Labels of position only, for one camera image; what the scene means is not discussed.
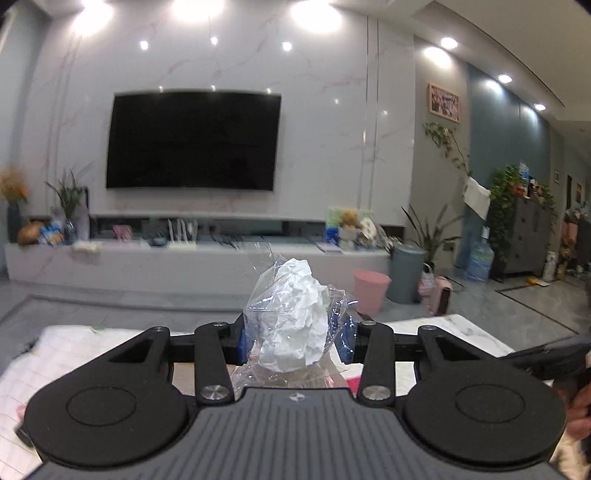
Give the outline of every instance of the silver screw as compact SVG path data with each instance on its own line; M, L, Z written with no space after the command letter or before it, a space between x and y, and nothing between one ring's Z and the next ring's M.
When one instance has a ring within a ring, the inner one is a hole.
M368 400L386 400L390 398L390 389L383 385L370 385L365 387L362 394Z
M223 400L230 391L223 385L208 385L201 389L201 396L208 400Z

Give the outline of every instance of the pink bucket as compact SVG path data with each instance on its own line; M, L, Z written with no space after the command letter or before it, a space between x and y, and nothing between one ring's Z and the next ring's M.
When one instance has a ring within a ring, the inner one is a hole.
M356 308L359 313L375 315L384 303L386 290L392 281L383 273L369 270L355 270L355 297L359 300Z

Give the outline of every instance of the crumpled white tissue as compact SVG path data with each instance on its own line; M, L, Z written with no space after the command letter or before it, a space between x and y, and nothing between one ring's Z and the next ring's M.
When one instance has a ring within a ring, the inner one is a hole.
M268 300L259 314L259 365L291 372L320 360L330 297L329 289L312 277L308 262L292 258L280 266Z

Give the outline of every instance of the gray cabinet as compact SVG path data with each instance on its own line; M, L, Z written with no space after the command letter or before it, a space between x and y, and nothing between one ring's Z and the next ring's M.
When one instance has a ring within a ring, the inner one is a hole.
M507 263L501 274L534 273L544 269L552 223L551 209L535 200L518 198Z

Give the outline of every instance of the white towel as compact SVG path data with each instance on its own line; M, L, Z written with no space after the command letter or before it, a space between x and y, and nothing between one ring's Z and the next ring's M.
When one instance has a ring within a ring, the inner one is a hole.
M466 180L464 202L474 210L480 218L486 220L488 207L491 205L491 191L484 188L472 177Z

